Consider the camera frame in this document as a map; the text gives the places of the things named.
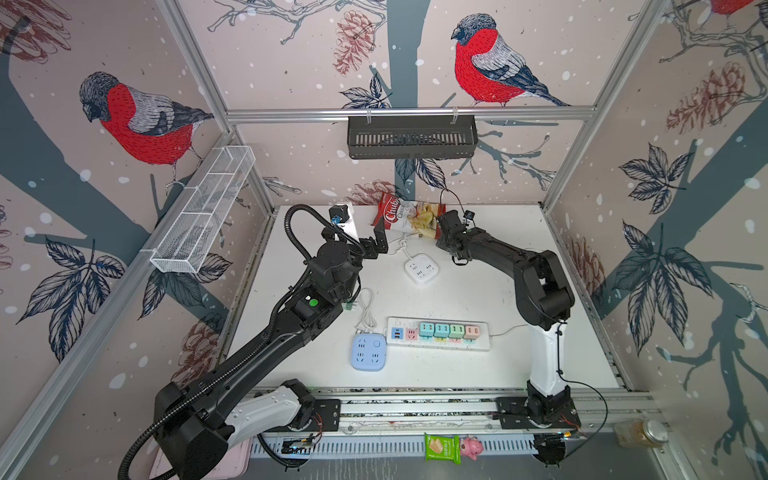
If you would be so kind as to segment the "teal charger plug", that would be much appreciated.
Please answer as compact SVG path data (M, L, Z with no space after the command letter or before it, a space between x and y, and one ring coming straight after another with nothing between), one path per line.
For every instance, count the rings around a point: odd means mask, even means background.
M435 323L434 337L436 338L448 338L449 337L449 324Z

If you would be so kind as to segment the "blue charger plug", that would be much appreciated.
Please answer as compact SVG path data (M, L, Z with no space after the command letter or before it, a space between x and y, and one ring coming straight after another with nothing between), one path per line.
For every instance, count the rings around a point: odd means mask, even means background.
M419 323L419 335L421 337L429 338L434 336L435 325L431 322Z

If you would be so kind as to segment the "pink charger plug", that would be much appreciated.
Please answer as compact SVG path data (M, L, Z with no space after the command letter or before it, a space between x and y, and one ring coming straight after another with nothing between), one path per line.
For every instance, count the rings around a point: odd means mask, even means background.
M464 338L466 340L475 341L482 336L482 330L477 325L466 325L464 327Z

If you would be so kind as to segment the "long white pastel power strip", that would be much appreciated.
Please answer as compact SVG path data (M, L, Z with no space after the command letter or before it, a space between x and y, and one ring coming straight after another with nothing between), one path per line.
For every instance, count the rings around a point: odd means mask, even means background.
M385 339L391 346L487 352L489 328L481 322L389 317Z

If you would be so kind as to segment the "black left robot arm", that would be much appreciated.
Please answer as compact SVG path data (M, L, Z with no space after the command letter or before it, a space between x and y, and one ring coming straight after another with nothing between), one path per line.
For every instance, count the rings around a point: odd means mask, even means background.
M296 379L270 393L248 395L356 299L364 260L388 251L384 221L375 223L373 236L356 239L343 228L352 218L347 206L334 205L329 214L324 218L304 204L288 209L284 230L303 257L304 272L277 301L267 326L247 344L187 386L171 382L156 395L154 421L128 449L118 478L128 478L134 459L149 440L158 443L171 465L162 478L202 479L242 442L272 428L309 420L315 398Z

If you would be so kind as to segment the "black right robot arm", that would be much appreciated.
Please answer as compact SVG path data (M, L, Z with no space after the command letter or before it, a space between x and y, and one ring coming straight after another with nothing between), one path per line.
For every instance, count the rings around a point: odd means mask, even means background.
M450 210L438 217L437 247L455 263L483 262L514 283L516 307L532 328L532 366L525 399L509 398L498 419L506 429L580 429L571 395L574 383L564 376L564 334L575 296L559 257L550 250L535 252L505 243L470 226L473 214Z

